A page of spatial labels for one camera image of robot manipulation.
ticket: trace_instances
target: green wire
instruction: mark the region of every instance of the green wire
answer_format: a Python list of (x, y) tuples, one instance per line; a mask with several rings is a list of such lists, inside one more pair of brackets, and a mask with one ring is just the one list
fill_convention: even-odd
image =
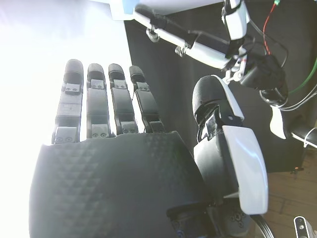
[(297, 88), (295, 88), (294, 90), (290, 91), (289, 93), (295, 93), (299, 89), (304, 87), (308, 83), (308, 81), (312, 78), (312, 76), (315, 73), (316, 69), (317, 69), (317, 58), (316, 58), (316, 61), (315, 61), (315, 64), (314, 64), (314, 67), (313, 67), (311, 73), (308, 75), (308, 77), (305, 79), (305, 81), (301, 85), (299, 85)]

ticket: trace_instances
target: wooden floor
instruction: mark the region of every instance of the wooden floor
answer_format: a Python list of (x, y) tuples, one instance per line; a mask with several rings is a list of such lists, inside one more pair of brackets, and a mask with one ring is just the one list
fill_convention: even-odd
[[(317, 230), (317, 151), (308, 151), (304, 171), (297, 178), (290, 173), (268, 175), (269, 204), (265, 214), (276, 238), (295, 238), (293, 220), (304, 216)], [(262, 238), (253, 224), (247, 238)]]

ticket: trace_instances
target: black backdrop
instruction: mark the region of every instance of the black backdrop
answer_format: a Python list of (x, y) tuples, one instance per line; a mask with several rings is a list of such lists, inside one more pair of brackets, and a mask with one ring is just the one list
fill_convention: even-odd
[[(247, 7), (251, 19), (262, 28), (273, 1), (251, 1)], [(222, 3), (212, 4), (170, 15), (174, 21), (189, 30), (203, 30), (227, 39), (221, 21)], [(285, 65), (289, 89), (297, 87), (309, 74), (316, 58), (317, 5), (312, 0), (282, 1), (273, 12), (266, 32), (282, 42), (289, 49)], [(180, 58), (175, 47), (161, 40), (152, 43), (145, 34), (145, 28), (135, 21), (125, 22), (132, 63), (139, 66), (151, 87), (158, 103), (162, 121), (167, 130), (177, 130), (186, 146), (193, 151), (197, 144), (197, 125), (192, 115), (192, 93), (196, 82), (205, 75), (224, 73), (204, 65), (188, 56)], [(248, 33), (258, 36), (249, 25)], [(284, 51), (269, 42), (270, 50), (283, 60)], [(291, 95), (290, 101), (300, 100), (312, 87), (311, 84)], [(245, 116), (244, 126), (255, 132), (261, 146), (268, 172), (291, 171), (300, 166), (303, 158), (303, 144), (294, 139), (282, 140), (269, 130), (271, 109), (259, 93), (244, 88), (239, 83), (230, 83)], [(316, 119), (316, 102), (301, 108), (311, 123)]]

